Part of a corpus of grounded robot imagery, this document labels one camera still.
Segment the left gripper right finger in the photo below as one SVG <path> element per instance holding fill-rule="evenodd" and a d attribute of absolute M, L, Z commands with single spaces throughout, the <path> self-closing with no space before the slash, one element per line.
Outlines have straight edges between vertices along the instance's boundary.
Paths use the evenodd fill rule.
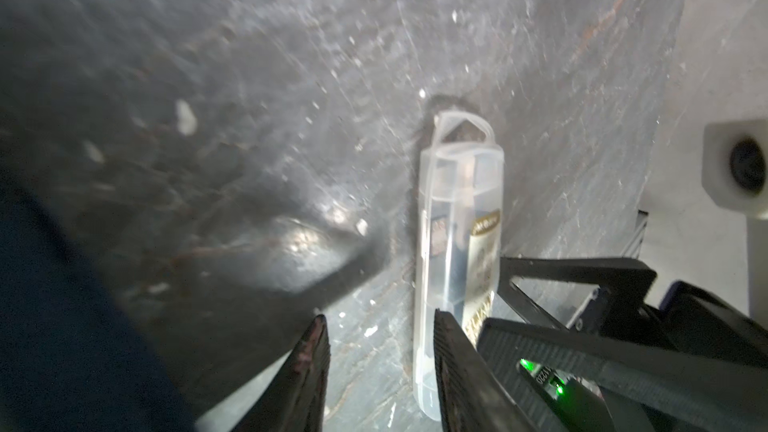
<path fill-rule="evenodd" d="M 434 314 L 434 362 L 442 429 L 445 431 L 533 431 L 455 317 Z"/>

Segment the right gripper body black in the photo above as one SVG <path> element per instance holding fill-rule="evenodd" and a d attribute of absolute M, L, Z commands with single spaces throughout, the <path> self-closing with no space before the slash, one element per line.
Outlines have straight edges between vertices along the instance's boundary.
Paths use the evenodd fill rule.
<path fill-rule="evenodd" d="M 650 280 L 600 284 L 570 328 L 615 340 L 765 369 L 767 331 L 717 296 L 675 282 L 662 304 L 645 302 Z"/>

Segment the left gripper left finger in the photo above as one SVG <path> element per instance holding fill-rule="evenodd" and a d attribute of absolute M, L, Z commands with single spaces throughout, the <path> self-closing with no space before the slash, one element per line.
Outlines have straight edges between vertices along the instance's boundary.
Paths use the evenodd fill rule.
<path fill-rule="evenodd" d="M 322 430 L 330 362 L 327 321 L 319 314 L 310 322 L 262 396 L 234 429 Z"/>

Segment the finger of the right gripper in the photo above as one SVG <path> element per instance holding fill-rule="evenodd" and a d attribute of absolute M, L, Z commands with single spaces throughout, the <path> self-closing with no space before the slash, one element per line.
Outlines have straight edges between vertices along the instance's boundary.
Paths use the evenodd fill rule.
<path fill-rule="evenodd" d="M 504 257 L 500 263 L 498 296 L 523 321 L 548 328 L 622 330 L 633 325 L 657 274 L 628 257 L 530 259 Z M 596 292 L 566 324 L 538 305 L 515 285 L 515 278 L 592 285 Z"/>
<path fill-rule="evenodd" d="M 763 368 L 501 319 L 485 321 L 477 350 L 588 379 L 707 431 L 767 429 Z"/>

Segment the small clear plastic object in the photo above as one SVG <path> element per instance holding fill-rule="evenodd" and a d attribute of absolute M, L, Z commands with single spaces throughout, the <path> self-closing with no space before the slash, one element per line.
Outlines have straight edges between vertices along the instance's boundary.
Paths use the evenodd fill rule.
<path fill-rule="evenodd" d="M 436 115 L 420 155 L 412 379 L 419 408 L 434 421 L 441 415 L 434 314 L 452 313 L 477 342 L 499 283 L 504 165 L 485 119 L 460 110 Z"/>

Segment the navy blue student backpack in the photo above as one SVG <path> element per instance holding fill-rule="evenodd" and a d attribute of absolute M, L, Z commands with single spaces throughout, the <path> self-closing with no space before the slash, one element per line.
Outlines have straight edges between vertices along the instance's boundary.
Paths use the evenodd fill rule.
<path fill-rule="evenodd" d="M 41 203 L 1 173 L 1 428 L 192 431 L 162 361 Z"/>

